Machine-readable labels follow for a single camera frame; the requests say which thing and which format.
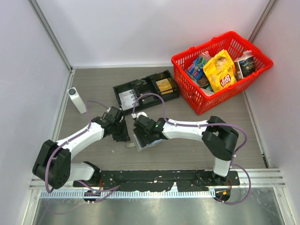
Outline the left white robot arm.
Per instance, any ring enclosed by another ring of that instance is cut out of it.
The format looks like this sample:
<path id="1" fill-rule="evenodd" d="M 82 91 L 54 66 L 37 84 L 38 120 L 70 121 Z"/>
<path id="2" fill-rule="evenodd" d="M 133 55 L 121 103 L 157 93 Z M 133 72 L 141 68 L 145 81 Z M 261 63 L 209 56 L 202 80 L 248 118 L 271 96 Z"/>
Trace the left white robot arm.
<path id="1" fill-rule="evenodd" d="M 114 106 L 101 117 L 91 119 L 87 126 L 71 136 L 58 141 L 45 141 L 32 173 L 45 182 L 49 193 L 69 181 L 79 186 L 94 187 L 100 183 L 100 169 L 87 161 L 72 163 L 72 159 L 94 142 L 107 136 L 112 136 L 116 142 L 130 141 L 124 112 Z"/>

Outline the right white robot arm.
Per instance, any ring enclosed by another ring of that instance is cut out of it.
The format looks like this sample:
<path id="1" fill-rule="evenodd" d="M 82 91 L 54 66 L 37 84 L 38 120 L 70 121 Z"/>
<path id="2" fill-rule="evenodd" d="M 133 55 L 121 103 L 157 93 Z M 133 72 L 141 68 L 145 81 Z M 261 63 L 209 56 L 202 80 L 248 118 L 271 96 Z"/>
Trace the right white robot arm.
<path id="1" fill-rule="evenodd" d="M 140 149 L 155 145 L 161 140 L 188 139 L 201 141 L 215 157 L 212 181 L 223 185 L 229 179 L 238 132 L 217 116 L 198 122 L 176 121 L 159 118 L 157 121 L 145 115 L 134 119 L 134 134 Z"/>

